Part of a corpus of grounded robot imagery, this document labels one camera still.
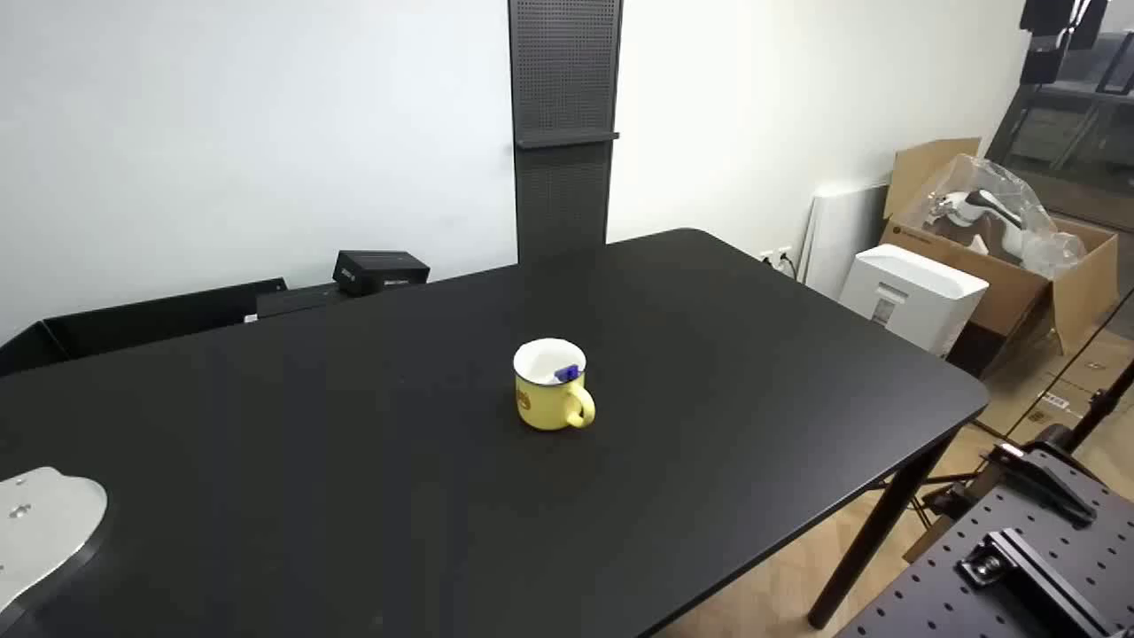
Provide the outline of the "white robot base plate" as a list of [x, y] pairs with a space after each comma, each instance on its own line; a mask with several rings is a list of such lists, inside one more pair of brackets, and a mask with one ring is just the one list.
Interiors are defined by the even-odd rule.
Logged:
[[0, 611], [53, 579], [102, 525], [105, 491], [53, 464], [0, 484]]

